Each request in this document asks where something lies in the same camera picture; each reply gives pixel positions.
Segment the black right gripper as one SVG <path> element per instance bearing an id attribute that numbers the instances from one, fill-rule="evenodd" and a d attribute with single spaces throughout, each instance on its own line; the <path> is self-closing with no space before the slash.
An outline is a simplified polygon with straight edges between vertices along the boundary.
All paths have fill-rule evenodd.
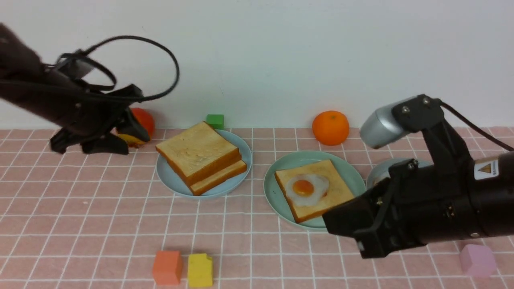
<path id="1" fill-rule="evenodd" d="M 463 238 L 474 226 L 468 182 L 474 159 L 444 116 L 442 100 L 415 96 L 392 108 L 411 133 L 421 132 L 432 165 L 410 159 L 390 176 L 322 216 L 329 234 L 353 238 L 362 258 Z"/>

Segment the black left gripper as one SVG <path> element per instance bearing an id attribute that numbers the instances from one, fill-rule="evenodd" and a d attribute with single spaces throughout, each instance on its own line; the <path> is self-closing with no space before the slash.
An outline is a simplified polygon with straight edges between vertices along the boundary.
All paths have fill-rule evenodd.
<path id="1" fill-rule="evenodd" d="M 134 84 L 107 93 L 122 102 L 83 101 L 75 104 L 64 116 L 64 126 L 49 140 L 55 153 L 64 154 L 83 137 L 97 135 L 82 143 L 82 152 L 90 155 L 108 153 L 129 154 L 129 148 L 139 148 L 151 140 L 151 114 L 142 108 L 130 108 L 129 97 L 142 98 L 143 92 Z"/>

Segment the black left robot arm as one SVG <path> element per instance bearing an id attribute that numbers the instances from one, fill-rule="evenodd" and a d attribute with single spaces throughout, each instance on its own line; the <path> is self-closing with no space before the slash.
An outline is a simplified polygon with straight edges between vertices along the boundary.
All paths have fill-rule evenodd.
<path id="1" fill-rule="evenodd" d="M 48 65 L 5 24 L 0 34 L 1 99 L 60 126 L 49 141 L 52 151 L 80 145 L 85 154 L 127 155 L 151 140 L 130 107 L 129 97 L 143 97 L 138 87 L 114 90 L 114 74 L 85 51 Z"/>

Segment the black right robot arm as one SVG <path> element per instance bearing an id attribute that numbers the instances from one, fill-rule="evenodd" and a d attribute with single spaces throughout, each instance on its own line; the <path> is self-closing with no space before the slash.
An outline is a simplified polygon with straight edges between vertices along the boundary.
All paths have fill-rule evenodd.
<path id="1" fill-rule="evenodd" d="M 444 109 L 506 152 L 473 159 Z M 434 242 L 512 235 L 513 148 L 424 94 L 376 109 L 362 125 L 360 138 L 379 149 L 418 132 L 433 165 L 419 167 L 416 159 L 391 165 L 388 177 L 323 214 L 328 233 L 353 238 L 362 258 L 383 258 Z"/>

